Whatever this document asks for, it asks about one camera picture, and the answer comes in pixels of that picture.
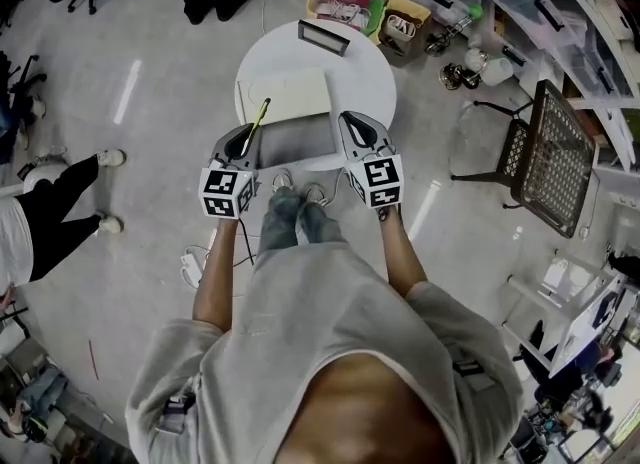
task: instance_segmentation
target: shoe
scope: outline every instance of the shoe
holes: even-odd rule
[[[39,96],[33,97],[33,102],[31,104],[31,113],[38,119],[42,119],[47,113],[47,106]]]
[[[29,133],[27,132],[27,125],[24,124],[24,121],[20,121],[18,125],[18,132],[16,133],[16,144],[20,149],[26,151],[29,149]]]
[[[293,188],[293,178],[287,169],[280,169],[276,177],[273,178],[273,192],[277,192],[281,188]]]
[[[120,219],[114,217],[112,215],[106,215],[103,212],[96,212],[96,215],[101,217],[100,226],[98,226],[98,230],[104,231],[106,233],[118,234],[122,233],[124,229],[124,224]]]
[[[213,0],[198,0],[196,3],[184,5],[184,13],[192,25],[200,25],[211,9],[213,9]]]
[[[108,149],[96,155],[100,167],[118,167],[125,163],[127,155],[119,149]]]
[[[217,8],[218,19],[220,21],[229,21],[246,2],[247,0],[225,0],[225,5],[219,5]]]
[[[307,203],[316,203],[320,206],[326,206],[329,202],[327,196],[324,194],[322,185],[319,183],[307,183],[302,190]]]

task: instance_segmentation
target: sleeve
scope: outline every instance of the sleeve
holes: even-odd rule
[[[198,374],[202,358],[223,335],[215,325],[174,320],[154,336],[125,408],[129,443],[138,462],[197,462],[197,413],[179,436],[155,430],[167,399]]]
[[[428,282],[407,302],[449,351],[474,462],[495,462],[522,415],[522,386],[499,330]]]

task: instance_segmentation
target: small white stool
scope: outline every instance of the small white stool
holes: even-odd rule
[[[593,279],[590,280],[580,294],[567,298],[557,291],[552,291],[544,283],[531,288],[522,280],[513,276],[510,276],[507,281],[529,300],[561,320],[562,332],[553,359],[550,361],[540,349],[534,347],[529,341],[529,335],[521,334],[513,324],[509,323],[509,317],[502,324],[503,329],[508,334],[518,340],[526,350],[549,370],[549,377],[553,377],[573,361],[604,330],[613,317],[614,310],[612,307],[615,301],[611,301],[611,305],[605,311],[606,316],[594,323],[598,316],[601,302],[610,292],[619,293],[622,279],[624,278],[622,274],[612,274],[561,251],[556,252],[556,257],[567,260],[569,266],[580,267],[593,276]]]

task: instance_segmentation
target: white sneaker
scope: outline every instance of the white sneaker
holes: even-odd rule
[[[100,167],[118,167],[127,160],[127,155],[120,149],[107,149],[96,156]]]
[[[307,183],[303,188],[304,198],[307,203],[316,203],[320,206],[326,206],[328,203],[327,196],[324,194],[324,189],[319,183]]]
[[[277,192],[281,188],[293,188],[293,178],[288,169],[280,169],[276,177],[273,178],[273,191]]]
[[[47,113],[47,106],[39,97],[33,98],[33,104],[31,105],[31,113],[38,119],[42,119]]]
[[[96,215],[99,215],[100,217],[102,217],[102,220],[100,221],[100,226],[98,227],[100,231],[105,231],[106,233],[112,233],[114,235],[118,233],[122,233],[122,230],[124,229],[124,224],[120,219],[112,215],[105,215],[102,212],[97,212]]]

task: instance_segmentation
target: black device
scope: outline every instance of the black device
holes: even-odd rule
[[[328,52],[335,53],[340,57],[344,56],[351,42],[345,37],[304,20],[298,21],[298,38],[315,44]]]

